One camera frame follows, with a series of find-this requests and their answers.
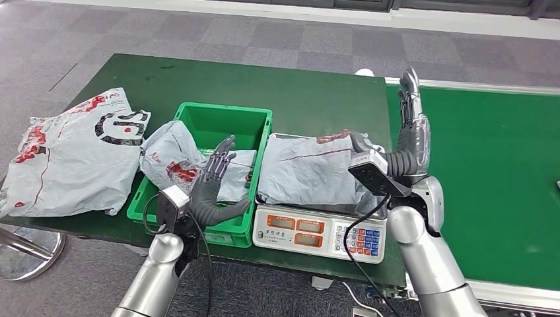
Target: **white plastic bag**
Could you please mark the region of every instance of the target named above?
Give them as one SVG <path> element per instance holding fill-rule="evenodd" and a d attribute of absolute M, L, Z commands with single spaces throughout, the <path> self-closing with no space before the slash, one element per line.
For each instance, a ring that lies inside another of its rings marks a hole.
<path fill-rule="evenodd" d="M 181 121 L 162 125 L 142 144 L 144 155 L 140 169 L 160 190 L 177 185 L 189 194 L 198 168 L 207 157 L 198 150 L 192 134 Z M 255 150 L 231 151 L 237 156 L 230 162 L 218 193 L 218 201 L 240 201 L 248 195 Z"/>
<path fill-rule="evenodd" d="M 348 172 L 353 150 L 350 131 L 325 137 L 270 135 L 262 161 L 258 195 L 266 203 L 356 205 Z"/>
<path fill-rule="evenodd" d="M 138 169 L 150 113 L 113 88 L 52 118 L 32 118 L 0 192 L 0 217 L 115 215 Z"/>

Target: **green table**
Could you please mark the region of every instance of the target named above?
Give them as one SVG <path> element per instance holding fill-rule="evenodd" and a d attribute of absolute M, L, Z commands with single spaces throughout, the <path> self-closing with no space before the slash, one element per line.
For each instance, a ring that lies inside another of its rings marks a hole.
<path fill-rule="evenodd" d="M 164 109 L 153 112 L 148 133 L 189 100 L 272 109 L 274 132 L 323 135 L 356 129 L 390 149 L 390 135 L 396 138 L 400 119 L 398 86 L 392 79 L 387 82 L 385 86 L 380 78 L 117 54 L 72 105 L 122 86 L 134 108 Z M 560 91 L 430 81 L 421 86 L 432 127 L 430 173 L 444 190 L 443 235 L 465 277 L 473 281 L 475 295 L 489 304 L 560 312 L 560 191 L 555 183 L 560 180 Z M 137 246 L 151 240 L 124 212 L 116 217 L 92 212 L 0 221 Z M 256 247 L 211 249 L 216 257 L 249 264 L 361 279 L 345 261 Z M 379 283 L 405 285 L 393 240 L 388 241 L 385 260 L 367 265 L 367 271 Z"/>
<path fill-rule="evenodd" d="M 271 109 L 273 132 L 328 135 L 351 128 L 374 135 L 377 143 L 391 148 L 383 78 L 115 54 L 70 106 L 113 87 L 124 88 L 134 110 L 152 113 L 147 135 L 171 120 L 182 102 L 191 101 Z M 135 178 L 132 193 L 141 179 L 141 175 Z M 115 217 L 90 212 L 64 218 L 5 217 L 0 221 L 147 247 L 152 237 L 126 217 L 128 204 Z M 249 264 L 363 280 L 357 268 L 343 260 L 255 246 L 212 245 L 211 253 Z M 387 287 L 405 286 L 402 258 L 391 238 L 384 261 L 365 265 L 365 269 Z"/>

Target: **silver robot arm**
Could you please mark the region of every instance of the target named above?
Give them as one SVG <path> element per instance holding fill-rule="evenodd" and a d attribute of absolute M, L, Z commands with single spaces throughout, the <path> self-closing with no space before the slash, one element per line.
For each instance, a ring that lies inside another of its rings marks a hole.
<path fill-rule="evenodd" d="M 245 212 L 245 198 L 235 205 L 216 207 L 216 200 L 229 162 L 235 153 L 235 137 L 222 141 L 197 173 L 189 195 L 178 186 L 162 190 L 157 196 L 157 219 L 162 225 L 148 257 L 140 267 L 112 317 L 163 317 L 175 295 L 179 279 L 198 257 L 198 243 L 204 228 L 215 226 Z"/>
<path fill-rule="evenodd" d="M 375 195 L 390 194 L 388 228 L 397 240 L 426 317 L 487 316 L 441 235 L 443 190 L 427 174 L 430 125 L 422 110 L 419 81 L 411 67 L 400 80 L 402 126 L 396 151 L 378 153 L 352 134 L 349 171 Z"/>
<path fill-rule="evenodd" d="M 158 207 L 167 203 L 168 210 L 185 213 L 189 197 L 179 187 L 167 188 L 158 196 Z M 193 260 L 188 256 L 192 252 L 185 251 L 194 250 L 197 243 L 197 238 L 185 239 L 171 232 L 155 236 L 144 264 L 111 317 L 165 316 L 179 279 Z"/>

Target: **black cable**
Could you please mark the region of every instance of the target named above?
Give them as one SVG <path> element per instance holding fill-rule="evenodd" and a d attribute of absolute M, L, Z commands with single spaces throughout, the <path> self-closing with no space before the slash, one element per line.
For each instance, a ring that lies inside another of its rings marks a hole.
<path fill-rule="evenodd" d="M 376 211 L 378 211 L 391 197 L 390 194 L 385 195 L 385 197 L 383 197 L 383 199 L 381 200 L 381 202 L 375 206 L 375 208 L 370 211 L 369 213 L 367 213 L 366 215 L 363 215 L 360 219 L 354 221 L 352 223 L 352 225 L 350 225 L 348 227 L 348 229 L 346 229 L 346 231 L 344 232 L 344 250 L 346 250 L 346 253 L 348 254 L 348 256 L 350 257 L 350 260 L 352 260 L 352 262 L 354 262 L 354 264 L 358 267 L 358 269 L 360 269 L 360 271 L 362 272 L 362 274 L 365 276 L 365 278 L 367 279 L 367 281 L 371 284 L 371 287 L 373 287 L 373 289 L 379 294 L 379 296 L 381 297 L 381 299 L 383 299 L 383 301 L 385 301 L 385 303 L 387 304 L 387 306 L 389 306 L 389 308 L 391 309 L 391 311 L 393 312 L 393 314 L 395 314 L 395 316 L 400 317 L 401 315 L 396 311 L 396 309 L 393 307 L 393 305 L 389 302 L 389 300 L 387 299 L 387 297 L 385 297 L 385 295 L 383 295 L 379 289 L 377 288 L 377 286 L 375 285 L 375 283 L 373 283 L 373 281 L 371 280 L 371 278 L 367 275 L 366 271 L 364 271 L 364 269 L 361 267 L 361 265 L 356 261 L 356 259 L 352 256 L 352 254 L 350 253 L 350 251 L 348 251 L 348 243 L 347 243 L 347 239 L 348 239 L 348 233 L 350 232 L 350 230 L 352 230 L 353 227 L 355 227 L 357 224 L 361 223 L 362 221 L 366 220 L 367 218 L 371 217 L 371 215 L 373 215 Z"/>
<path fill-rule="evenodd" d="M 189 216 L 193 219 L 200 236 L 202 237 L 202 241 L 204 241 L 204 247 L 206 247 L 206 255 L 208 256 L 208 306 L 206 308 L 206 317 L 210 317 L 210 310 L 212 309 L 212 290 L 213 290 L 213 283 L 212 283 L 212 258 L 210 256 L 210 248 L 208 248 L 208 241 L 206 241 L 206 237 L 204 236 L 204 232 L 198 225 L 196 218 L 193 216 L 191 211 L 187 209 Z"/>
<path fill-rule="evenodd" d="M 148 202 L 146 202 L 146 205 L 144 205 L 144 212 L 142 213 L 142 221 L 144 222 L 144 229 L 146 229 L 147 232 L 149 232 L 150 234 L 156 235 L 156 234 L 162 234 L 165 232 L 166 227 L 165 224 L 163 224 L 161 226 L 161 228 L 158 231 L 153 231 L 152 229 L 150 229 L 148 227 L 148 220 L 147 220 L 147 216 L 148 216 L 148 207 L 150 207 L 150 203 L 156 199 L 158 196 L 158 194 L 155 194 L 154 196 L 150 197 L 150 199 L 148 199 Z"/>

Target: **green bin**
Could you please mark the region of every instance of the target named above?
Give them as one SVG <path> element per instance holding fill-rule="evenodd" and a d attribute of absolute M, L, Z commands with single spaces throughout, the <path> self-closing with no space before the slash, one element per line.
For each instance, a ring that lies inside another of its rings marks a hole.
<path fill-rule="evenodd" d="M 203 153 L 207 153 L 209 149 L 213 150 L 223 139 L 232 134 L 235 135 L 235 150 L 257 150 L 248 196 L 252 203 L 247 212 L 214 227 L 207 227 L 204 232 L 208 243 L 248 248 L 252 244 L 254 202 L 264 149 L 272 126 L 272 111 L 184 102 L 173 120 L 181 120 L 185 123 Z M 134 222 L 142 224 L 144 206 L 157 192 L 158 188 L 144 176 L 126 215 Z M 147 213 L 148 224 L 153 228 L 159 227 L 155 208 L 156 203 L 152 203 Z"/>

